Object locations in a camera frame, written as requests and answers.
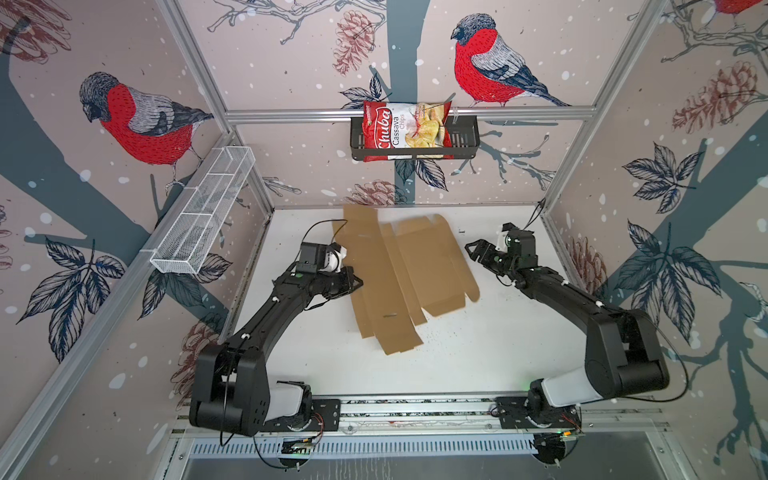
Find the brown cardboard box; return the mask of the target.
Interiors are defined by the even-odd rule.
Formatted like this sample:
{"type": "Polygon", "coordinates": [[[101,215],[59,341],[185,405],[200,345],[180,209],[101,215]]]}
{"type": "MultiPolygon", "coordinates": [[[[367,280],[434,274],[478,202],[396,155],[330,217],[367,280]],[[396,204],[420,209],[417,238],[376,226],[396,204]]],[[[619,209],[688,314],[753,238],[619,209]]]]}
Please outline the brown cardboard box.
{"type": "Polygon", "coordinates": [[[363,286],[351,294],[362,338],[387,355],[423,344],[416,327],[462,310],[480,289],[448,223],[439,214],[381,222],[378,210],[350,204],[336,240],[363,286]]]}

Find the red cassava chips bag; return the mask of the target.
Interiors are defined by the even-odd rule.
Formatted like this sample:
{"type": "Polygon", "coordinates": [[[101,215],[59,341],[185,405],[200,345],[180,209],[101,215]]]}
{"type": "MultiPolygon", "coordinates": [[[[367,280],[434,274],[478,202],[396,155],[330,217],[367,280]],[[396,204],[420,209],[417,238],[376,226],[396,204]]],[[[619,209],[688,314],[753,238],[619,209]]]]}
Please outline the red cassava chips bag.
{"type": "Polygon", "coordinates": [[[446,122],[451,102],[363,103],[366,150],[452,147],[446,122]]]}

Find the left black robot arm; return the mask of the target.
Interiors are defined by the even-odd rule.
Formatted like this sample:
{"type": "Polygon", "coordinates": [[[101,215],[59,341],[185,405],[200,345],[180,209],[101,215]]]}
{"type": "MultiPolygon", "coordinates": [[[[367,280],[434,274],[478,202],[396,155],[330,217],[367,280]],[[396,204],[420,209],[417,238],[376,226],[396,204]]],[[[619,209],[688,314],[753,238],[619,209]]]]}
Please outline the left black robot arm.
{"type": "Polygon", "coordinates": [[[270,381],[267,361],[291,322],[324,302],[363,285],[343,264],[346,249],[337,243],[304,242],[298,259],[273,282],[265,303],[221,344],[198,355],[191,389],[189,422],[220,434],[252,437],[265,427],[303,430],[314,419],[311,387],[299,381],[270,381]]]}

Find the aluminium mounting rail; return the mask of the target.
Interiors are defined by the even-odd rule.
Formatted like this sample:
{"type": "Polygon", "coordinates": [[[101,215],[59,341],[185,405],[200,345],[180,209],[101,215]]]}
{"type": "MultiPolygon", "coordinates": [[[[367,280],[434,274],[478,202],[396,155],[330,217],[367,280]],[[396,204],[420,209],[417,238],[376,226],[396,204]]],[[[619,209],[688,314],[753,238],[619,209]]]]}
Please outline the aluminium mounting rail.
{"type": "Polygon", "coordinates": [[[570,431],[668,433],[671,424],[659,407],[607,402],[572,407],[543,424],[529,420],[521,392],[408,395],[317,395],[315,416],[303,430],[275,420],[260,436],[543,434],[570,431]]]}

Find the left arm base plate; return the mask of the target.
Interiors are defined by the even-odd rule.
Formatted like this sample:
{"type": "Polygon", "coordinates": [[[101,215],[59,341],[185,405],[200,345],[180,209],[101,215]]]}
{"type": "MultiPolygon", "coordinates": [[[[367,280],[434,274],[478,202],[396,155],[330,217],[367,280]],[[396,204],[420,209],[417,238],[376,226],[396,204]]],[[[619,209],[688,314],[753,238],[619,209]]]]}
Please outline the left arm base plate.
{"type": "Polygon", "coordinates": [[[283,416],[265,422],[259,433],[326,433],[339,428],[341,401],[313,399],[305,401],[293,416],[283,416]]]}

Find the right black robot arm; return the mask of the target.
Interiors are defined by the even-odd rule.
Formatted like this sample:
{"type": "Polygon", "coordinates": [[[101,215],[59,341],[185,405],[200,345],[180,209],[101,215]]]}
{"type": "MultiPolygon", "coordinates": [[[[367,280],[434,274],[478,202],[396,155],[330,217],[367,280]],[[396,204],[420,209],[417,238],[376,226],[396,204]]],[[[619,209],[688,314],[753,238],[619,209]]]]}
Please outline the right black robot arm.
{"type": "Polygon", "coordinates": [[[667,388],[670,375],[656,326],[641,310],[607,304],[538,263],[533,232],[502,227],[504,247],[479,239],[464,246],[469,258],[531,300],[562,315],[585,334],[583,364],[530,384],[526,409],[540,422],[578,404],[627,398],[667,388]]]}

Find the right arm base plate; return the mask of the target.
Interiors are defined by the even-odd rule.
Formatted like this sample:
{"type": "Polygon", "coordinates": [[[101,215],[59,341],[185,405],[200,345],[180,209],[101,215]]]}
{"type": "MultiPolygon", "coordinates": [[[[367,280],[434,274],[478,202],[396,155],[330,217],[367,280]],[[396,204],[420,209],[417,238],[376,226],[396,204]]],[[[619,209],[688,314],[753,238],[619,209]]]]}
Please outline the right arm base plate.
{"type": "Polygon", "coordinates": [[[552,407],[546,401],[531,401],[524,396],[497,397],[489,413],[506,430],[580,430],[582,419],[575,406],[552,407]]]}

